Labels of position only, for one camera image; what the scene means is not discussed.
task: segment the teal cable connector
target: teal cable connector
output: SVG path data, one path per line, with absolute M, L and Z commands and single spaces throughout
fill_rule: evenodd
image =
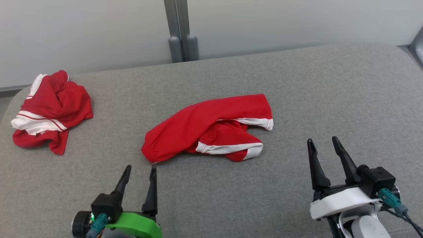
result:
M 404 213 L 408 212 L 408 208 L 401 204 L 401 200 L 397 198 L 387 188 L 382 188 L 379 191 L 379 198 L 395 210 L 399 216 L 403 217 Z
M 108 222 L 108 217 L 104 213 L 100 213 L 100 215 L 94 220 L 91 224 L 91 230 L 88 231 L 86 238 L 96 238 L 100 232 L 104 229 Z

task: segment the red stripe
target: red stripe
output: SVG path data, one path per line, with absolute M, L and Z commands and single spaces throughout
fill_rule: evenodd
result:
M 59 127 L 59 125 L 58 124 L 56 124 L 56 122 L 54 122 L 53 120 L 51 120 L 51 119 L 48 119 L 48 118 L 33 118 L 33 117 L 30 117 L 30 116 L 27 116 L 27 115 L 24 115 L 24 114 L 20 114 L 20 113 L 18 113 L 18 115 L 20 115 L 20 116 L 24 116 L 24 117 L 27 117 L 27 118 L 30 118 L 30 119 L 32 119 L 32 120 L 50 120 L 51 122 L 53 122 L 60 130 L 64 130 L 64 129 L 62 129 L 62 128 L 60 128 Z

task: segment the red and white garment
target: red and white garment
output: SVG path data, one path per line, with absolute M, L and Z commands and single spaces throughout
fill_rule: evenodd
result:
M 20 147 L 35 147 L 51 140 L 51 151 L 62 155 L 68 129 L 89 118 L 93 118 L 91 99 L 83 86 L 71 82 L 63 70 L 52 75 L 40 74 L 21 111 L 11 121 L 17 129 L 13 142 Z
M 260 154 L 263 143 L 247 133 L 248 125 L 272 130 L 263 94 L 208 100 L 188 106 L 148 131 L 141 152 L 152 163 L 182 151 L 225 155 L 242 161 Z

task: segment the gray partition foot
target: gray partition foot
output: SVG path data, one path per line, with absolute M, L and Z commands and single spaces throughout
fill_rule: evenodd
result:
M 182 62 L 182 46 L 181 40 L 176 36 L 169 38 L 170 55 L 172 56 L 172 63 Z
M 423 28 L 420 29 L 416 38 L 414 38 L 408 50 L 416 59 L 417 63 L 423 68 Z
M 187 36 L 188 59 L 189 61 L 198 60 L 198 39 L 194 34 Z

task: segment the floor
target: floor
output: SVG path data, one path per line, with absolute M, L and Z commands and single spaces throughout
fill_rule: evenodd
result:
M 413 58 L 410 51 L 407 49 L 407 46 L 399 46 L 399 48 L 403 50 L 404 52 L 406 52 L 411 58 Z M 0 121 L 3 119 L 3 115 L 7 107 L 9 106 L 10 101 L 19 91 L 20 90 L 12 90 L 12 91 L 4 91 L 4 92 L 0 91 Z

